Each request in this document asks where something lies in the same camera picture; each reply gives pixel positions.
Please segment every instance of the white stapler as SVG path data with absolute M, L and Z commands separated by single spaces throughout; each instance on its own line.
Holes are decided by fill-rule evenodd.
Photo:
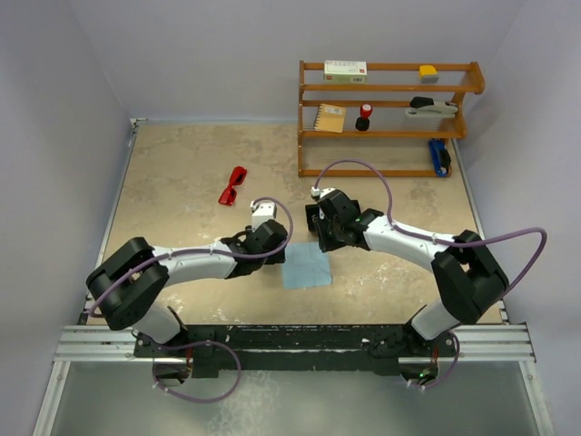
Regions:
M 406 115 L 410 118 L 454 118 L 458 105 L 429 97 L 414 97 L 409 102 Z

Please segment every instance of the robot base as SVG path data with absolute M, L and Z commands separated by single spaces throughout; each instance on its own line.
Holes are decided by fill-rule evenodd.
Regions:
M 439 357 L 455 353 L 454 347 L 446 344 L 451 339 L 447 333 L 427 342 L 408 324 L 187 325 L 186 329 L 182 344 L 206 340 L 225 343 L 239 356 L 245 371 L 365 371 L 413 378 L 409 365 L 400 367 L 400 358 L 429 359 L 436 347 Z M 185 357 L 186 350 L 163 352 L 140 337 L 134 354 L 144 358 Z M 192 364 L 194 378 L 215 378 L 221 370 L 236 370 L 230 354 L 211 345 L 196 347 Z M 426 363 L 419 363 L 417 374 L 424 368 Z

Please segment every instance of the wooden shelf board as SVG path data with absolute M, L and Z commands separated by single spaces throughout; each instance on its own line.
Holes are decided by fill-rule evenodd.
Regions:
M 303 100 L 303 106 L 319 107 L 321 104 L 342 107 L 360 107 L 362 104 L 371 104 L 375 107 L 409 107 L 409 101 L 398 100 Z
M 474 93 L 480 92 L 477 84 L 305 84 L 304 91 L 342 92 L 417 92 L 417 93 Z
M 316 130 L 303 131 L 305 138 L 461 138 L 461 132 L 449 131 L 412 131 L 412 130 L 368 130 L 360 132 L 359 130 L 344 130 L 342 133 L 335 132 L 318 132 Z
M 384 62 L 367 62 L 369 71 L 418 71 L 425 64 L 390 64 Z M 439 71 L 470 71 L 471 64 L 430 64 Z M 305 62 L 305 70 L 321 70 L 323 62 Z
M 322 170 L 300 170 L 299 176 L 317 177 Z M 386 177 L 438 177 L 433 170 L 379 170 L 381 175 Z M 327 177 L 377 177 L 370 170 L 328 170 Z

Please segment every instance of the white wall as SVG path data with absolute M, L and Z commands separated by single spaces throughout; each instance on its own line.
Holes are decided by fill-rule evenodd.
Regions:
M 299 60 L 486 64 L 524 0 L 71 0 L 132 116 L 296 118 Z
M 0 433 L 30 435 L 130 133 L 66 0 L 0 3 Z
M 528 0 L 485 71 L 462 156 L 488 236 L 541 225 L 548 244 L 507 297 L 528 322 L 561 435 L 581 427 L 581 3 Z M 494 248 L 512 277 L 537 241 Z

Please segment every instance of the floor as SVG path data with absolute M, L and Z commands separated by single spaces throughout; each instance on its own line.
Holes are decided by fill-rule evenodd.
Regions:
M 52 436 L 539 435 L 517 362 L 462 362 L 427 392 L 368 372 L 244 372 L 230 398 L 203 405 L 153 390 L 151 372 L 149 362 L 73 363 Z M 234 377 L 179 391 L 212 397 Z
M 347 155 L 383 167 L 429 165 L 425 144 L 306 144 L 305 150 L 310 168 Z M 294 124 L 140 126 L 105 257 L 134 236 L 166 247 L 231 236 L 250 223 L 249 204 L 263 195 L 289 206 L 296 226 L 293 242 L 315 241 L 304 219 L 313 179 L 297 177 L 296 153 Z M 236 165 L 246 167 L 248 176 L 237 189 L 236 204 L 226 207 L 218 197 Z M 394 218 L 438 233 L 475 230 L 461 174 L 454 168 L 448 179 L 390 179 Z M 363 208 L 387 207 L 383 187 L 373 178 L 324 179 L 321 186 L 343 189 Z M 402 323 L 438 298 L 432 274 L 384 253 L 345 248 L 330 253 L 330 271 L 329 286 L 283 289 L 281 267 L 275 265 L 234 280 L 176 285 L 160 298 L 186 323 Z M 481 321 L 501 322 L 498 308 Z

